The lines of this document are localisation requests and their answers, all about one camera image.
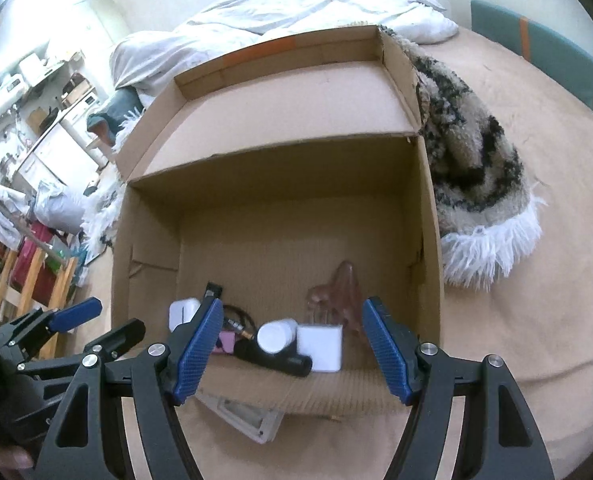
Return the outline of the white power strip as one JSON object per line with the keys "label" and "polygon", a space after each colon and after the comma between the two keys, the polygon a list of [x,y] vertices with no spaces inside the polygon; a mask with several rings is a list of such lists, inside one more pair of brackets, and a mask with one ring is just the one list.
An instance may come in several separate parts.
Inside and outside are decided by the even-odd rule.
{"label": "white power strip", "polygon": [[275,440],[283,413],[197,392],[194,397],[226,424],[258,444]]}

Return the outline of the open cardboard box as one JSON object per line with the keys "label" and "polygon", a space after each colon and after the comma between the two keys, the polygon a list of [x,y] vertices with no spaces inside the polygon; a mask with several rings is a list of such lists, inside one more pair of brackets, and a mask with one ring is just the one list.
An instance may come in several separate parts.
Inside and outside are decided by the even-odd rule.
{"label": "open cardboard box", "polygon": [[310,322],[351,263],[364,297],[441,337],[441,249],[419,79],[375,26],[261,42],[176,75],[116,163],[126,182],[112,321],[170,337],[168,309],[222,287],[257,323]]}

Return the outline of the wooden drying rack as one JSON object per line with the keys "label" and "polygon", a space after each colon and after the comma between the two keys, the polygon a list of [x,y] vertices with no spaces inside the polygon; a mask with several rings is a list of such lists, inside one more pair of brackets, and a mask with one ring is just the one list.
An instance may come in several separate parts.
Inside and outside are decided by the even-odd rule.
{"label": "wooden drying rack", "polygon": [[0,241],[0,326],[31,310],[62,310],[69,302],[78,258],[40,238],[25,237],[19,249]]}

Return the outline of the white kitchen cabinet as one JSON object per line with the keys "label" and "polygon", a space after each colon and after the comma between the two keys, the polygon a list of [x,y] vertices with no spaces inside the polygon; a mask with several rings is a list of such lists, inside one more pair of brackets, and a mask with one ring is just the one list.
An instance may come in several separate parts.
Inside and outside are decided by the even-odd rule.
{"label": "white kitchen cabinet", "polygon": [[98,181],[98,164],[58,122],[52,125],[28,153],[13,174],[19,191],[36,193],[40,182],[63,184],[83,194]]}

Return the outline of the grey stuffed bag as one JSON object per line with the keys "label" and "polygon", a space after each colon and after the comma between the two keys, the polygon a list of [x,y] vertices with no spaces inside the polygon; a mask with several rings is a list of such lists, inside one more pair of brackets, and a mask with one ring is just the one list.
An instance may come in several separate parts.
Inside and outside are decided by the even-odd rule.
{"label": "grey stuffed bag", "polygon": [[87,198],[66,185],[42,181],[35,198],[34,214],[50,229],[77,234],[82,229]]}

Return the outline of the translucent brown hair claw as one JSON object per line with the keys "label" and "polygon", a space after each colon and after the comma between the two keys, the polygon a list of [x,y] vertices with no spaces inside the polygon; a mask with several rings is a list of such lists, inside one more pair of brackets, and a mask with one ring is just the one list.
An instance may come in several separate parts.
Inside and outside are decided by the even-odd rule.
{"label": "translucent brown hair claw", "polygon": [[312,287],[305,301],[313,320],[325,318],[327,323],[341,325],[345,333],[366,344],[362,321],[365,297],[351,261],[342,261],[326,284]]}

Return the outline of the teal cushion with orange stripe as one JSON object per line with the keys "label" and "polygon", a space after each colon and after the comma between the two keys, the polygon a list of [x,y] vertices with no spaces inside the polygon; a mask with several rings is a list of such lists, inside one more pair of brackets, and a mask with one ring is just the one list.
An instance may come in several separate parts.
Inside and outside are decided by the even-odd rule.
{"label": "teal cushion with orange stripe", "polygon": [[525,16],[471,0],[471,29],[522,56],[593,111],[593,56],[554,30]]}

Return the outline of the small pink rectangular block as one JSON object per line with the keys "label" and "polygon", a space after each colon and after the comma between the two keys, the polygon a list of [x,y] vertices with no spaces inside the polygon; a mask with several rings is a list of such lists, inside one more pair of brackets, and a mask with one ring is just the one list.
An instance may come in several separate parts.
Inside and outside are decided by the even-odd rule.
{"label": "small pink rectangular block", "polygon": [[234,345],[236,344],[238,336],[234,332],[227,332],[222,330],[217,337],[216,344],[212,350],[215,354],[228,354],[231,356],[234,353]]}

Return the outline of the tan bed blanket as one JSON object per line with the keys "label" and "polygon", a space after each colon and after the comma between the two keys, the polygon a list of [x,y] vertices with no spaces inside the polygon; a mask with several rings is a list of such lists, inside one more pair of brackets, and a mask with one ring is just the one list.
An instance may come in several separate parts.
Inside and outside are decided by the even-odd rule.
{"label": "tan bed blanket", "polygon": [[557,478],[593,476],[593,113],[498,44],[462,32],[431,54],[475,90],[525,165],[542,236],[489,289],[441,271],[441,337],[452,356],[499,354],[528,401]]}

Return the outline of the white power adapter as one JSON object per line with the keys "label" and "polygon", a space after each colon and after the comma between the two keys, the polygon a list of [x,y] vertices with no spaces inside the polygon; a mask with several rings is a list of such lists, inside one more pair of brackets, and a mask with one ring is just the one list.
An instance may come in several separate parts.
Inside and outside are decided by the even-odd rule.
{"label": "white power adapter", "polygon": [[296,352],[312,360],[314,373],[336,373],[342,367],[343,327],[341,325],[299,325]]}

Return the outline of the black cylindrical flashlight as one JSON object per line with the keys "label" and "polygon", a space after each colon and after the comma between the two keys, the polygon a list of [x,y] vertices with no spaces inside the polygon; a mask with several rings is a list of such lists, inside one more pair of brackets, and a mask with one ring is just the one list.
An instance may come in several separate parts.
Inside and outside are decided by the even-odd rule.
{"label": "black cylindrical flashlight", "polygon": [[278,353],[268,353],[255,339],[240,339],[234,344],[234,356],[242,361],[293,377],[306,377],[313,367],[312,358],[297,351],[296,341]]}

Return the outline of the white duvet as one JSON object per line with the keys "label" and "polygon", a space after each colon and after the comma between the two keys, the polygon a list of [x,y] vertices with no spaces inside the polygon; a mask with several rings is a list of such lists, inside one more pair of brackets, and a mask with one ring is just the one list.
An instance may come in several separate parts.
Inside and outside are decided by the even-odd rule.
{"label": "white duvet", "polygon": [[383,25],[416,44],[441,44],[458,25],[437,0],[219,0],[169,32],[140,30],[110,56],[115,89],[148,106],[194,66],[266,40],[353,25]]}

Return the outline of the white pill bottle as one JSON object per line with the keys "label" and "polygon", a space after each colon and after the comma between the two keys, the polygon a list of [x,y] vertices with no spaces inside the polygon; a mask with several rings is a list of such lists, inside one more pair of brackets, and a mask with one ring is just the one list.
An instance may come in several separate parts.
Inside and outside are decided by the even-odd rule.
{"label": "white pill bottle", "polygon": [[264,352],[277,354],[295,342],[298,326],[293,318],[265,323],[256,333],[257,344]]}

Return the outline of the white earbuds case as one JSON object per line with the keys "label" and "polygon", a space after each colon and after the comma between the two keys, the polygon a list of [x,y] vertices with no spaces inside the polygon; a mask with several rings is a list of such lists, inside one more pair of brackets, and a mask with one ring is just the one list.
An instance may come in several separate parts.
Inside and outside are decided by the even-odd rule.
{"label": "white earbuds case", "polygon": [[197,298],[187,298],[176,300],[168,308],[168,329],[174,332],[180,324],[189,323],[201,307],[201,302]]}

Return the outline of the shaggy beige black rug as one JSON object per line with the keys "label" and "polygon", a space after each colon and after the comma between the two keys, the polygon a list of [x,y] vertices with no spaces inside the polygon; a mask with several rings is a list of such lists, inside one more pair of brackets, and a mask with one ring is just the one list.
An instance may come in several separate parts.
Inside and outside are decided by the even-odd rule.
{"label": "shaggy beige black rug", "polygon": [[525,165],[502,125],[449,66],[388,27],[415,70],[437,204],[443,275],[454,286],[488,289],[534,252],[539,206]]}

